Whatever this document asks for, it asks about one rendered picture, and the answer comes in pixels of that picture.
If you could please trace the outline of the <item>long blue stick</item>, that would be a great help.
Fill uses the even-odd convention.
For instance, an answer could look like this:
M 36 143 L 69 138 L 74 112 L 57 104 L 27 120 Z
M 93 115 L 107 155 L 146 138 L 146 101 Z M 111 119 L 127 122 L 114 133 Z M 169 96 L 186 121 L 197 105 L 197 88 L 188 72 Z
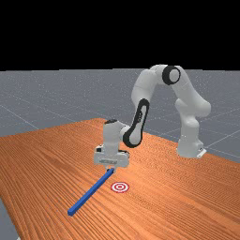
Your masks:
M 76 201 L 68 210 L 67 214 L 73 216 L 94 194 L 95 192 L 113 175 L 114 168 L 108 169 L 97 181 L 91 186 L 82 197 Z

